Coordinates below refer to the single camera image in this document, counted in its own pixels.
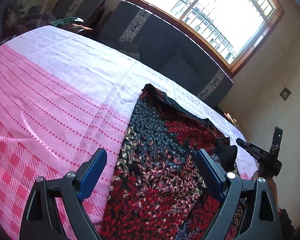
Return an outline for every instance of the garment sleeve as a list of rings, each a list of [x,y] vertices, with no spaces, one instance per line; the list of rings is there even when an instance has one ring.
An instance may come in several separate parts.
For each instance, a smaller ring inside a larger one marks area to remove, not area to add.
[[[282,228],[282,238],[283,240],[290,240],[294,233],[294,227],[291,225],[291,220],[285,209],[279,212],[280,223]]]

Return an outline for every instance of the metal screw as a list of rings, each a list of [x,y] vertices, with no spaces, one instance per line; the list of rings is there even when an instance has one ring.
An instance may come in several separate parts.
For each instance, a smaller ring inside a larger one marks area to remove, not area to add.
[[[36,182],[41,182],[41,181],[43,181],[43,177],[42,177],[42,176],[37,177],[35,181],[36,181]]]
[[[259,182],[261,182],[261,183],[265,183],[265,182],[266,182],[266,180],[265,180],[263,177],[259,177],[258,180],[259,180]]]
[[[75,172],[73,171],[67,173],[67,177],[70,179],[73,178],[74,176],[75,176]]]
[[[228,173],[227,173],[227,177],[228,177],[229,179],[234,179],[234,178],[235,178],[235,174],[234,174],[233,172],[228,172]]]

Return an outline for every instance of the window frame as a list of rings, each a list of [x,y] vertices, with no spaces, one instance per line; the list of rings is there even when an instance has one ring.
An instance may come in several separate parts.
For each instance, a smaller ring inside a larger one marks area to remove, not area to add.
[[[247,62],[254,56],[266,39],[270,36],[272,31],[278,25],[279,21],[284,15],[284,11],[279,4],[278,0],[271,0],[276,7],[276,10],[271,14],[269,19],[265,21],[263,26],[259,29],[257,34],[250,40],[250,42],[245,46],[245,48],[237,55],[232,63],[228,63],[217,50],[202,36],[199,35],[193,28],[187,25],[180,19],[191,10],[189,6],[182,16],[177,19],[162,9],[150,4],[145,0],[126,0],[131,2],[151,13],[160,17],[161,19],[167,21],[190,39],[192,39],[197,45],[199,45],[231,78],[237,75],[237,73],[247,64]]]

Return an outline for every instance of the red and black garment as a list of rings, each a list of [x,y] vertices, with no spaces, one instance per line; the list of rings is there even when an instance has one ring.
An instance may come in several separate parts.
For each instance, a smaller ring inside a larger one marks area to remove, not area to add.
[[[194,163],[205,149],[226,171],[239,175],[236,146],[209,119],[181,108],[145,85],[133,110],[114,169],[101,235],[113,239],[200,239],[219,208]],[[237,233],[243,208],[226,239]]]

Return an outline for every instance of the pink bedsheet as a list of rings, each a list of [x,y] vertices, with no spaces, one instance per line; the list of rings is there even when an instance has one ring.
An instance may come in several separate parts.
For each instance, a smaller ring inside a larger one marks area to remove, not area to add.
[[[84,201],[100,229],[110,183],[134,104],[146,83],[182,107],[210,120],[235,144],[242,134],[198,98],[147,66],[100,43],[51,26],[25,33],[0,47],[0,224],[12,240],[36,177],[76,171],[98,147],[107,165]],[[239,149],[244,178],[257,169]],[[62,203],[68,238],[74,239]]]

